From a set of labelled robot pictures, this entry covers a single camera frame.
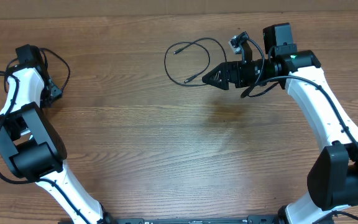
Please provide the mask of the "black usb cable grey plug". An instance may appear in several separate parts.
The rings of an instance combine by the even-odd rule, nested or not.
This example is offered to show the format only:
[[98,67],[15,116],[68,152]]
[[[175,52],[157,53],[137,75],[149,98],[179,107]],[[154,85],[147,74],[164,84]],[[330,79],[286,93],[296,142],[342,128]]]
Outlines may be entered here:
[[67,60],[46,47],[41,47],[40,51],[44,60],[49,63],[47,70],[51,75],[51,79],[64,95],[71,77],[71,68]]

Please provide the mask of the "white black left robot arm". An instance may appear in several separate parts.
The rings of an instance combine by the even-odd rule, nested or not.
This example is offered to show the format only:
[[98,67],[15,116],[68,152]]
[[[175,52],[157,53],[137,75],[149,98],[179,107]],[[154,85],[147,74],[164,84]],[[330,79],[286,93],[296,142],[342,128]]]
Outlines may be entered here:
[[6,102],[0,111],[0,179],[36,184],[70,216],[70,223],[113,223],[80,184],[67,162],[66,147],[43,109],[63,95],[48,73],[46,48],[23,45],[4,76]]

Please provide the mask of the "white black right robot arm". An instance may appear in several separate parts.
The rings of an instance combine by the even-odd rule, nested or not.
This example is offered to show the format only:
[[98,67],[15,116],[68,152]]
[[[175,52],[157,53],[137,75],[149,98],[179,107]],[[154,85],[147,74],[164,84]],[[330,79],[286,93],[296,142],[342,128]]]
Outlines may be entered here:
[[288,23],[263,30],[261,59],[252,58],[254,41],[246,32],[229,42],[240,61],[223,62],[203,83],[228,90],[280,85],[298,104],[318,143],[319,156],[307,176],[307,193],[276,215],[248,217],[249,223],[331,223],[333,216],[358,205],[358,127],[330,89],[320,61],[310,50],[299,51]]

